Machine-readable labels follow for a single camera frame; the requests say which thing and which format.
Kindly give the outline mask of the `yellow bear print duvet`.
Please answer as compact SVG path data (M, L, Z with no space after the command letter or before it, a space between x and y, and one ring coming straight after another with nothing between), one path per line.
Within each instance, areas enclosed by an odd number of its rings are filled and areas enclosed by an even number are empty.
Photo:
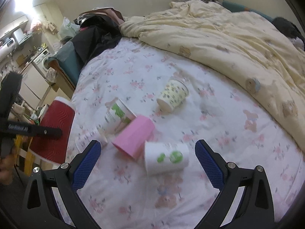
M168 10L127 17L120 30L227 76L304 140L304 51L261 15L201 0L171 2Z

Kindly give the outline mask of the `pink plastic cup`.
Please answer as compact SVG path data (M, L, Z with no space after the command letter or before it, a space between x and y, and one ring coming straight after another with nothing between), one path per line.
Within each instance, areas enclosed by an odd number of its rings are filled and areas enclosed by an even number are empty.
M145 142L151 138L155 125L153 121L139 115L112 141L120 151L133 159L137 159L143 152Z

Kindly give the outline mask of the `red ribbed paper cup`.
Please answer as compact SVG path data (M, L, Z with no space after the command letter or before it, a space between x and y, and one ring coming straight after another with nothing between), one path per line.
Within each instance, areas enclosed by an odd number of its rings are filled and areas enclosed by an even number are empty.
M39 124L41 135L31 141L31 152L45 161L64 163L74 117L75 106L63 97L56 97Z

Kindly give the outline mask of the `white cabinet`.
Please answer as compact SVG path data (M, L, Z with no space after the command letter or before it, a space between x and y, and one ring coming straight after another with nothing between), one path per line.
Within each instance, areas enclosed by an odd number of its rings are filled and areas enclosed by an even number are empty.
M37 108L44 97L49 84L33 64L29 64L21 73L22 84L19 95L32 107Z

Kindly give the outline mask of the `floral white bed sheet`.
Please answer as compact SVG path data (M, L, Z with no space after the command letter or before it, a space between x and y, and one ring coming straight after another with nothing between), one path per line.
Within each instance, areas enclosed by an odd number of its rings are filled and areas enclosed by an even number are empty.
M189 90L172 113L157 104L170 79ZM99 128L105 104L115 98L153 121L152 141L187 144L190 163L183 171L149 177L142 159L134 161L108 144L78 191L101 228L194 228L218 195L194 153L200 139L241 168L265 169L276 221L297 197L303 154L247 92L204 65L129 38L82 69L72 97L76 112L67 161L80 152L76 138Z

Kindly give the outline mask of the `teal bed frame edge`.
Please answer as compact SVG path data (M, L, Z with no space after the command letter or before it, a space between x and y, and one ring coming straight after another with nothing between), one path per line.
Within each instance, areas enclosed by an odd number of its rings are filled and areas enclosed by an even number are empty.
M65 43L57 53L48 59L47 63L50 67L55 69L71 87L74 89L76 88L84 64L75 51L73 42L68 41Z

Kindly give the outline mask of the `white cup green trees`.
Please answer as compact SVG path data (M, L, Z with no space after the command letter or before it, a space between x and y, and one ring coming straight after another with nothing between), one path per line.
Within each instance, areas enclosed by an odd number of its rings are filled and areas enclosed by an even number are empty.
M105 105L107 105L107 111L99 126L105 136L120 133L136 118L136 115L119 98L115 98Z

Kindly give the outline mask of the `black clothing pile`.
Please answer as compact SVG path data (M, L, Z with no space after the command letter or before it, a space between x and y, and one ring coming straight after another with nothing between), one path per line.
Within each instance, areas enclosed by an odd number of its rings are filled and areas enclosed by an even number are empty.
M84 64L103 51L116 47L122 38L119 26L124 19L114 8L86 11L79 15L78 23L79 32L71 42Z

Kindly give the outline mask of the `cream patterned paper cup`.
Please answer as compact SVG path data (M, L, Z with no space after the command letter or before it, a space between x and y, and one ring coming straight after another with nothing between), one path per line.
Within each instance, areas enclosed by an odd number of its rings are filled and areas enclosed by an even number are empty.
M160 110L172 113L188 95L189 90L184 83L177 79L170 79L157 98L157 104Z

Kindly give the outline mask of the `small pink patterned cup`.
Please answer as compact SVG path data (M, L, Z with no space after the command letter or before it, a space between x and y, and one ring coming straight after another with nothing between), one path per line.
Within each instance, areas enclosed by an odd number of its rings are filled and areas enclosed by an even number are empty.
M75 140L75 146L82 152L92 140L98 141L102 147L108 144L104 131L100 128L96 128L78 136Z

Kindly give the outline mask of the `white cup green globe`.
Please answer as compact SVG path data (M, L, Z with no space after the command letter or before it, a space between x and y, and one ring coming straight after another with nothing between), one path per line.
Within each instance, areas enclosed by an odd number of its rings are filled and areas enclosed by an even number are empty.
M183 170L189 160L190 151L184 143L145 142L144 162L148 176Z

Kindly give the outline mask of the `dark clothes near pillow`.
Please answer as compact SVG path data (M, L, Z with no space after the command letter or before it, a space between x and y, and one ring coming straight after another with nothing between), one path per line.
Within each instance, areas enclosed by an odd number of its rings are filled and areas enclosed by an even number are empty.
M278 31L286 36L296 48L304 50L304 36L295 24L283 17L276 17L272 20L272 24Z

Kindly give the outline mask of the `white plastic bag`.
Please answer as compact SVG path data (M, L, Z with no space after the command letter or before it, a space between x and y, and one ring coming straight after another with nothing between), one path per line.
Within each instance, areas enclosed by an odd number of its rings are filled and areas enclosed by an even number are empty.
M80 26L72 23L67 17L64 17L62 26L59 29L61 39L69 36L74 37L80 30Z

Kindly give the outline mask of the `white washing machine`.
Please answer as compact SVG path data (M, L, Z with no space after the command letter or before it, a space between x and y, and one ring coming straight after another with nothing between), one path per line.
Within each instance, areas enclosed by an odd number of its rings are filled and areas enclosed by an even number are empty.
M40 72L45 76L50 69L49 58L53 54L50 52L49 48L46 47L41 50L38 55L33 59L33 65L40 69Z

